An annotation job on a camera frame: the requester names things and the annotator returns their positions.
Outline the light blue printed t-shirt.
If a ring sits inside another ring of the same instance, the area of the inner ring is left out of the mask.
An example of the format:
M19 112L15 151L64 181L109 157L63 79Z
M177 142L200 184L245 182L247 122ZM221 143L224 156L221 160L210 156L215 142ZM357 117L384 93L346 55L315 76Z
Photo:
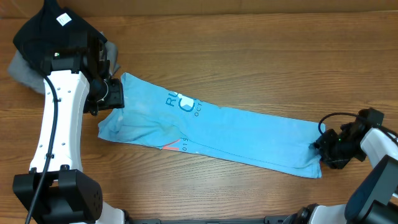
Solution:
M201 154L299 177L322 176L310 148L324 126L311 121L219 107L121 76L125 106L99 123L99 138Z

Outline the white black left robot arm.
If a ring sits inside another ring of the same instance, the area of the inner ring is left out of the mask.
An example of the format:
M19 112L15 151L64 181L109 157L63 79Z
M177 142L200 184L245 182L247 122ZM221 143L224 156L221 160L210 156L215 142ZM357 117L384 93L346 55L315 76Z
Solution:
M108 59L88 47L57 49L45 56L40 72L45 106L39 143L28 173L15 175L12 185L28 211L26 223L129 223L125 210L104 201L81 163L83 115L124 107Z

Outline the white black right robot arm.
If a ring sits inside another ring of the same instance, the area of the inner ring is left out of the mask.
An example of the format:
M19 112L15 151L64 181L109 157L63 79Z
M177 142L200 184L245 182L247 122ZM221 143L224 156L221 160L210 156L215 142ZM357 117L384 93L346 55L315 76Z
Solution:
M311 204L278 223L397 223L397 133L382 125L383 115L358 114L355 121L330 129L315 142L323 162L341 169L368 158L373 169L344 205Z

